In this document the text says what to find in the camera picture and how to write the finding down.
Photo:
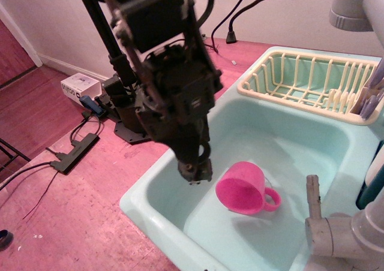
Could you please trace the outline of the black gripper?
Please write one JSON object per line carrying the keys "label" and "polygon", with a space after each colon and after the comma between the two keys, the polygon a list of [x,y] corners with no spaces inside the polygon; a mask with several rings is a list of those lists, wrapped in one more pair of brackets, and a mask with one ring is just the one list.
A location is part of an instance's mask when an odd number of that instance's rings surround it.
{"label": "black gripper", "polygon": [[212,180],[207,114],[222,89],[221,71],[206,54],[151,53],[142,62],[136,115],[153,141],[170,147],[189,183]]}

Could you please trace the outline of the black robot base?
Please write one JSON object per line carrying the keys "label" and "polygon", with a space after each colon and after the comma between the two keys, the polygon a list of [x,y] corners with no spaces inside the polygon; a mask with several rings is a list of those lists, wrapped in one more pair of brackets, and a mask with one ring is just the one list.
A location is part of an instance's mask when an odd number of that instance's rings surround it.
{"label": "black robot base", "polygon": [[150,141],[150,137],[136,116],[135,88],[137,77],[112,33],[100,3],[104,0],[82,0],[103,44],[115,74],[103,83],[105,94],[97,100],[110,116],[117,119],[115,134],[129,144]]}

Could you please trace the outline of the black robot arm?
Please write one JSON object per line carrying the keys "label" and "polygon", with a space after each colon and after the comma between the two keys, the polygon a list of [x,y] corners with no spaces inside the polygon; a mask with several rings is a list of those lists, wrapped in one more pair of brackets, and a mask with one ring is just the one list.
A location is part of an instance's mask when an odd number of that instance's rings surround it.
{"label": "black robot arm", "polygon": [[138,77],[136,116],[173,150],[190,183],[212,179],[207,115],[223,87],[200,34],[194,0],[104,0]]}

